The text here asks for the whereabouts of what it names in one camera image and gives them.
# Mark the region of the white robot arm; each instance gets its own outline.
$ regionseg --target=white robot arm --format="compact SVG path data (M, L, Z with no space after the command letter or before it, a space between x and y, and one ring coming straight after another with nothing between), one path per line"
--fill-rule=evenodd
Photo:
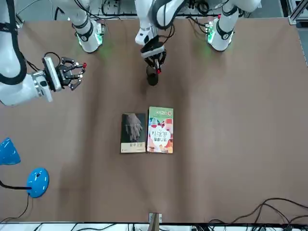
M86 64L62 57L55 67L51 57L45 55L42 59L44 70L28 74L26 60L18 47L14 1L0 0L0 6L0 101L4 105L18 105L45 97L51 102L51 90L60 91L65 86L74 90L81 83ZM95 51L100 45L96 39L95 23L91 24L86 12L80 8L67 11L73 12L70 17L77 34L85 37L85 41L80 42L83 49Z
M231 43L234 27L239 17L239 8L246 12L254 11L261 0L227 0L222 7L220 18L213 22L213 33L207 41L217 51L224 51Z
M158 83L158 74L166 58L164 43L159 41L158 29L168 29L186 0L135 0L140 29L135 41L142 45L141 56L148 64L150 85Z
M158 82L158 74L161 72L161 64L166 57L164 44L159 42L158 30L168 29L179 10L187 0L135 0L137 16L140 20L140 29L135 38L137 44L142 45L141 56L145 59L151 70L148 73L150 85ZM208 43L217 51L224 51L234 31L234 26L239 16L238 8L252 12L260 4L261 0L226 0L222 7L222 15L216 18L211 28L211 36Z

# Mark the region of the book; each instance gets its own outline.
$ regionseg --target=book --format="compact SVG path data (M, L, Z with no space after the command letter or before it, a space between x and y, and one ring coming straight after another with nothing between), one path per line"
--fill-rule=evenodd
M121 153L145 152L145 113L122 115Z
M173 153L173 109L149 108L147 151Z

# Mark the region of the table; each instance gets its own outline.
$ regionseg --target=table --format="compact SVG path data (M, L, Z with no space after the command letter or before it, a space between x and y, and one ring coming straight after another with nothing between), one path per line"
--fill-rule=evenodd
M23 185L35 167L50 174L25 221L147 222L159 212L163 222L229 222L269 197L308 204L308 72L287 19L239 20L222 53L188 20L175 20L155 87L134 42L139 22L107 26L93 54L82 51L70 22L25 24L19 35L39 68L47 51L88 64L74 92L0 108L0 139L10 136L22 159L1 166L1 180ZM121 114L149 106L174 108L174 153L119 154ZM3 218L26 205L25 192L0 189L0 198ZM288 216L305 213L271 204ZM264 208L260 222L281 218Z

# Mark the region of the metal bracket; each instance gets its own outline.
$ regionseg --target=metal bracket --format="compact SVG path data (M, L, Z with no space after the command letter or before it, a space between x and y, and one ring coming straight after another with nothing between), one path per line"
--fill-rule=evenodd
M292 19L290 18L290 16L288 16L288 19L289 19L289 24L290 24L290 25L296 25L296 21L295 21L295 20L292 20Z
M162 223L161 213L149 213L149 228L148 231L159 231L159 223Z

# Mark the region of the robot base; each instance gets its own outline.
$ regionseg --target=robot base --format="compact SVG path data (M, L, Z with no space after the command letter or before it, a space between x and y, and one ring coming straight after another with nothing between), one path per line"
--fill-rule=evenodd
M230 37L226 40L223 40L220 34L216 30L216 24L218 19L216 18L213 22L209 22L206 25L206 41L217 51L224 51L232 42L232 36L234 32L230 35Z
M155 86L158 83L158 73L156 72L154 68L147 66L146 75L147 75L148 83L151 86Z
M82 46L83 50L87 53L92 53L98 49L99 46L103 44L103 36L105 33L105 26L91 20L93 24L93 32L90 35L88 41L84 41L83 37L81 38L77 35L79 44Z

